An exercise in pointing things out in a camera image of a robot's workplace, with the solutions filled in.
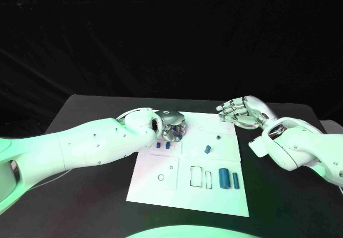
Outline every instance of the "black curtain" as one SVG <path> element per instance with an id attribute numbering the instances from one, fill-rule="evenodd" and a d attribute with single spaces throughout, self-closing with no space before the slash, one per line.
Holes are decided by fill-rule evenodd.
<path id="1" fill-rule="evenodd" d="M 254 95 L 308 104 L 343 123 L 343 14 L 331 2 L 14 1 L 0 5 L 0 22 L 1 136 L 20 129 L 13 122 L 24 123 L 14 134 L 43 133 L 72 94 Z"/>

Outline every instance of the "robotic arm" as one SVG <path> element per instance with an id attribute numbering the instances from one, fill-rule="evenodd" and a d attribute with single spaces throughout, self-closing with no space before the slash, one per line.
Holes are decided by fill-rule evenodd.
<path id="1" fill-rule="evenodd" d="M 141 108 L 58 133 L 0 139 L 0 214 L 50 175 L 127 157 L 148 149 L 160 135 L 169 141 L 180 140 L 184 128 L 183 114 Z M 19 168 L 17 181 L 12 161 Z"/>
<path id="2" fill-rule="evenodd" d="M 222 110 L 222 121 L 245 129 L 262 128 L 262 135 L 249 143 L 259 157 L 269 154 L 288 171 L 308 166 L 327 182 L 343 187 L 342 134 L 323 134 L 300 119 L 278 119 L 267 104 L 254 96 L 232 99 L 216 110 Z"/>

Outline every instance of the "blue cylinder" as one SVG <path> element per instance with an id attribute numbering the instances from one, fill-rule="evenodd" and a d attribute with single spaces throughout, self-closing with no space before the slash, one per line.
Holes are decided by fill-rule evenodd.
<path id="1" fill-rule="evenodd" d="M 239 189 L 239 184 L 238 184 L 238 173 L 232 173 L 232 176 L 233 176 L 233 186 L 235 186 L 235 189 Z"/>
<path id="2" fill-rule="evenodd" d="M 210 146 L 208 145 L 208 146 L 206 146 L 206 149 L 205 149 L 205 153 L 208 154 L 209 151 L 210 151 Z"/>
<path id="3" fill-rule="evenodd" d="M 231 188 L 229 170 L 226 168 L 219 169 L 219 184 L 220 188 L 223 189 Z"/>

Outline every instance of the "white paper sheet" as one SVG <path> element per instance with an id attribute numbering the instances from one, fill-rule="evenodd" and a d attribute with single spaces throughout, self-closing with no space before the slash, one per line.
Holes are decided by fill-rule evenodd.
<path id="1" fill-rule="evenodd" d="M 186 136 L 180 142 L 170 142 L 169 150 L 159 138 L 160 149 L 156 142 L 138 153 L 127 201 L 248 217 L 235 126 L 219 122 L 216 114 L 180 113 L 186 118 Z M 202 167 L 202 187 L 190 186 L 192 166 Z M 229 189 L 219 186 L 220 168 L 229 170 Z M 206 188 L 205 172 L 210 172 L 212 189 Z M 238 173 L 239 189 L 233 188 L 232 173 Z"/>

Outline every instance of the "black tabletop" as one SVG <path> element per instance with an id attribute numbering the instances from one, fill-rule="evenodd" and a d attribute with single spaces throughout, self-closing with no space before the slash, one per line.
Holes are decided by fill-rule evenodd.
<path id="1" fill-rule="evenodd" d="M 125 111 L 151 107 L 218 113 L 223 102 L 73 95 L 46 133 L 66 130 Z M 323 130 L 313 109 L 300 104 L 268 104 L 280 117 L 303 119 Z M 127 202 L 137 153 L 118 161 L 73 169 L 29 191 L 0 215 L 0 237 L 115 238 L 170 225 L 231 229 L 264 238 L 342 237 L 343 195 L 307 167 L 284 170 L 269 156 L 258 158 L 248 142 L 261 129 L 236 128 L 251 217 L 239 217 Z"/>

